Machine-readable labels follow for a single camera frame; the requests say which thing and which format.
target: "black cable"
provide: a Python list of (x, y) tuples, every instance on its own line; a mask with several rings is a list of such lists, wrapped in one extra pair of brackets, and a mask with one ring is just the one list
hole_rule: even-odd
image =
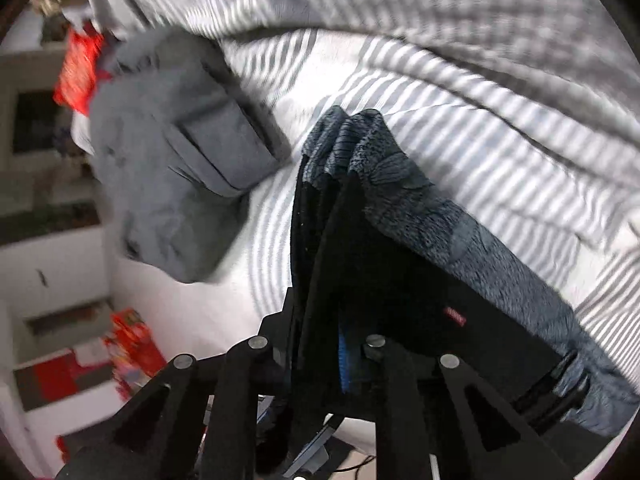
[(376, 457), (374, 457), (373, 455), (369, 455), (362, 462), (360, 462), (358, 465), (355, 465), (355, 466), (352, 466), (352, 467), (347, 467), (345, 469), (336, 469), (334, 471), (334, 473), (346, 473), (347, 471), (353, 471), (354, 469), (358, 469), (359, 470), (361, 467), (364, 467), (367, 464), (370, 464), (375, 459), (376, 459)]

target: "red tag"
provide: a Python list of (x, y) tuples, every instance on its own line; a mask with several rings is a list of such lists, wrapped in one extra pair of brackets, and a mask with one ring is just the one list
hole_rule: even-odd
[(455, 321), (459, 326), (464, 326), (466, 323), (466, 317), (460, 314), (457, 310), (452, 309), (450, 306), (444, 309), (444, 313)]

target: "metal screw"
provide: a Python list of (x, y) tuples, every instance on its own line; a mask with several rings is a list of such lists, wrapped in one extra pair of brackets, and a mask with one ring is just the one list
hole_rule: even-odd
[(458, 365), (460, 364), (460, 359), (458, 359), (453, 354), (444, 354), (440, 358), (440, 364), (445, 368), (450, 368), (453, 370), (453, 368), (458, 368)]
[(251, 339), (249, 339), (249, 346), (254, 350), (259, 350), (260, 348), (264, 348), (269, 344), (269, 340), (265, 338), (263, 335), (254, 335)]
[(178, 357), (174, 359), (174, 366), (178, 368), (178, 370), (184, 370), (185, 368), (189, 368), (193, 364), (193, 357), (188, 354), (180, 354)]
[(371, 348), (382, 348), (386, 344), (386, 339), (383, 335), (371, 334), (367, 336), (367, 345)]

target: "gray knit fabric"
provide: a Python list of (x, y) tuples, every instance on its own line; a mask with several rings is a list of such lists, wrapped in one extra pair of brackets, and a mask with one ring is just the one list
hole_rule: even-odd
[(349, 117), (332, 107), (311, 131), (303, 153), (309, 156), (304, 181), (321, 189), (327, 175), (341, 180), (348, 172), (358, 173), (366, 218), (382, 234), (466, 283), (560, 355), (577, 350), (556, 394), (576, 385), (585, 370), (591, 387), (582, 407), (570, 410), (566, 419), (605, 436), (620, 432), (639, 403), (628, 381), (552, 288), (487, 229), (439, 195), (400, 150), (379, 112), (365, 110)]

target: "folded clothing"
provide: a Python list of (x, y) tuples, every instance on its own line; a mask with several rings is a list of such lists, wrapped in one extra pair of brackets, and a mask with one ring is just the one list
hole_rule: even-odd
[(571, 308), (439, 195), (375, 110), (349, 117), (334, 107), (311, 131), (291, 240), (293, 285), (305, 309), (300, 364), (313, 370), (311, 380), (333, 355), (341, 389), (357, 394), (370, 378), (360, 352), (369, 333), (428, 356), (453, 352), (510, 402), (575, 355), (554, 394), (567, 398), (587, 381), (588, 391), (543, 435), (574, 473), (638, 407)]
[(122, 44), (90, 108), (95, 174), (127, 254), (181, 282), (213, 272), (242, 225), (242, 196), (278, 166), (274, 130), (218, 46), (181, 30)]

